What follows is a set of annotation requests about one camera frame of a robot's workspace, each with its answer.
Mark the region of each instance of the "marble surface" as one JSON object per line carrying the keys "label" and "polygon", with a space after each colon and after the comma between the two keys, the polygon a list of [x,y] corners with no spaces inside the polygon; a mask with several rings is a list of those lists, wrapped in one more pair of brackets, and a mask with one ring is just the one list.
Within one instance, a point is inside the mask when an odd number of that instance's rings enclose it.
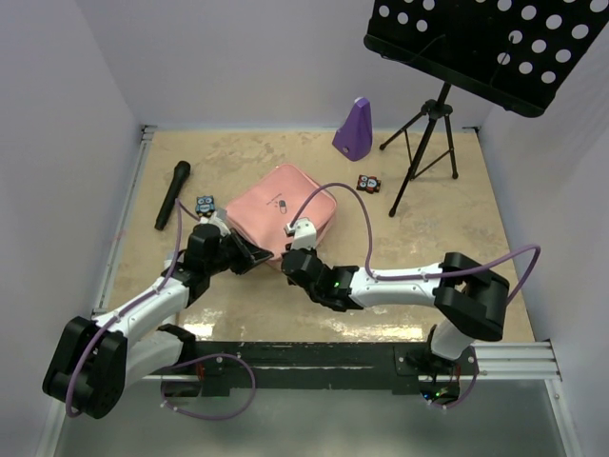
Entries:
{"label": "marble surface", "polygon": [[[109,306],[116,308],[148,287],[162,270],[175,243],[176,217],[164,231],[153,228],[156,215],[179,160],[192,165],[181,193],[194,210],[198,195],[212,194],[216,204],[230,199],[265,176],[291,163],[319,183],[355,186],[359,174],[376,175],[381,192],[362,197],[374,229],[373,268],[413,268],[440,262],[445,252],[461,251],[487,262],[508,251],[501,218],[481,149],[473,133],[456,133],[460,178],[451,179],[446,157],[408,185],[395,218],[387,216],[407,170],[403,138],[380,152],[390,132],[377,132],[372,152],[350,162],[331,146],[330,131],[161,131],[154,135],[124,243]],[[415,148],[421,136],[411,133]],[[444,133],[435,133],[422,167],[446,150]],[[343,189],[336,221],[319,247],[329,265],[362,265],[366,232],[355,198]],[[194,222],[185,217],[183,245]],[[511,263],[496,271],[516,283]],[[245,341],[420,341],[442,315],[432,308],[383,306],[338,313],[311,303],[290,287],[284,276],[260,266],[245,276],[221,273],[209,291],[180,315],[181,325],[199,339]],[[521,296],[507,310],[504,341],[533,341]]]}

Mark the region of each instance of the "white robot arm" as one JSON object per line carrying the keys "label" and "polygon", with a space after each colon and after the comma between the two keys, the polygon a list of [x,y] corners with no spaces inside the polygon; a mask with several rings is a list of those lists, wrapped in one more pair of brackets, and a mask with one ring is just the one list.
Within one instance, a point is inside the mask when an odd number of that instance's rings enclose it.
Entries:
{"label": "white robot arm", "polygon": [[[167,317],[203,295],[211,276],[227,269],[244,274],[272,256],[272,252],[228,230],[215,215],[202,218],[169,278],[166,265],[150,288],[116,310],[68,322],[47,370],[43,391],[66,402],[70,380],[76,376],[72,405],[93,418],[104,417],[125,387],[160,368],[193,358],[194,335],[172,324],[162,325]],[[136,300],[142,302],[134,306]],[[142,339],[150,332],[152,335]],[[87,354],[87,346],[98,334],[101,336],[93,351]],[[78,371],[77,364],[85,356]]]}
{"label": "white robot arm", "polygon": [[[285,232],[293,236],[284,254],[282,272],[288,283],[304,288],[312,301],[336,311],[377,305],[419,305],[439,309],[446,319],[433,329],[431,353],[444,360],[457,360],[474,340],[499,341],[507,307],[509,282],[487,271],[459,279],[428,279],[438,273],[459,271],[480,264],[457,252],[441,263],[420,268],[373,270],[325,265],[315,251],[316,233],[306,218]],[[383,277],[411,276],[420,279],[385,281]]]}

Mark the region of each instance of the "white wall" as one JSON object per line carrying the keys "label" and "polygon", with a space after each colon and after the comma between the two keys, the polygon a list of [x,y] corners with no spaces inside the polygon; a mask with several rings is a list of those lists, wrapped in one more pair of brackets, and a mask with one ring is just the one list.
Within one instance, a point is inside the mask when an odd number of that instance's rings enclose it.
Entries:
{"label": "white wall", "polygon": [[[493,108],[481,143],[512,248],[541,244],[525,292],[551,337],[586,455],[609,448],[609,30],[539,119]],[[524,263],[520,262],[520,271]]]}
{"label": "white wall", "polygon": [[72,0],[0,4],[0,455],[36,450],[42,380],[92,307],[137,124]]}
{"label": "white wall", "polygon": [[[366,96],[397,127],[442,83],[384,61],[363,37],[374,0],[77,0],[140,121],[165,127],[338,127]],[[490,104],[449,96],[453,125]]]}

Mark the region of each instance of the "microphone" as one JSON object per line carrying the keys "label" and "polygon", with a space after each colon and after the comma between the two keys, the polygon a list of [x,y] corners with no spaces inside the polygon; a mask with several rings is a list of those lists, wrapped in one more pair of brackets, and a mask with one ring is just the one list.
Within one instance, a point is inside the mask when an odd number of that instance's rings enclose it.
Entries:
{"label": "microphone", "polygon": [[180,190],[182,190],[182,186],[189,175],[190,163],[184,160],[178,162],[178,165],[173,169],[173,179],[171,180],[171,184],[169,184],[169,189],[167,190],[163,205],[161,205],[159,215],[156,217],[156,224],[154,224],[154,227],[157,230],[162,230],[167,225],[167,221],[169,220],[169,216],[175,205],[175,199],[178,198]]}

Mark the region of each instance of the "black music stand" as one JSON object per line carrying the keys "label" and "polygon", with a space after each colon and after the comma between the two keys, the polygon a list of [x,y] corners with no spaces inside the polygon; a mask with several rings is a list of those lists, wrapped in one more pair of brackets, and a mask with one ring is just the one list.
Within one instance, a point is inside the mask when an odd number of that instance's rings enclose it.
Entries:
{"label": "black music stand", "polygon": [[[445,155],[451,157],[453,178],[458,176],[448,120],[452,109],[444,103],[451,85],[522,116],[541,116],[608,21],[603,0],[375,0],[365,46],[444,81],[438,100],[428,101],[381,145],[384,149],[404,132],[410,149],[406,129],[429,116],[389,216],[408,182]],[[417,173],[441,117],[449,150]]]}

